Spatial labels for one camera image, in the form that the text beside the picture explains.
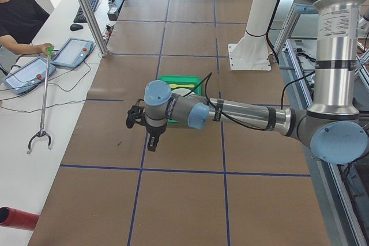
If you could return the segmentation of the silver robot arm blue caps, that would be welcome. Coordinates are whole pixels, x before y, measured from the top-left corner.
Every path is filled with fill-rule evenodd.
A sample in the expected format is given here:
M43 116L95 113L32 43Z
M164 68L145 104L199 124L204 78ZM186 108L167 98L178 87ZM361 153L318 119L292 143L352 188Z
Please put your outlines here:
M295 0L297 12L318 15L317 53L312 103L304 110L212 99L193 93L179 95L161 80L145 88L141 123L149 134L147 148L155 151L170 119L201 129L208 118L230 121L257 131L276 131L308 147L331 164L350 164L368 154L368 132L354 106L356 48L360 6L366 0Z

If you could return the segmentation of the person's hand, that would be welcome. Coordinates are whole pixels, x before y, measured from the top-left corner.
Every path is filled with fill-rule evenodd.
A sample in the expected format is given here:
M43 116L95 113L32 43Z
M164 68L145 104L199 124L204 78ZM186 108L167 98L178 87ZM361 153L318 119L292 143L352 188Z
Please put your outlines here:
M51 55L53 56L54 45L51 43L44 43L37 46L39 53L42 53L44 56Z

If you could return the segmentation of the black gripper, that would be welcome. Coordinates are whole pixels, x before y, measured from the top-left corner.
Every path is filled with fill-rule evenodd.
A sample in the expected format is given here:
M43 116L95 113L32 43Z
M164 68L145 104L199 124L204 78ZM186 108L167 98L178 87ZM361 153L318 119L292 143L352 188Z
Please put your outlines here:
M159 142L160 135L166 131L167 124L161 126L152 126L150 124L146 124L146 131L149 134L147 148L151 152L155 152L157 148L157 144Z

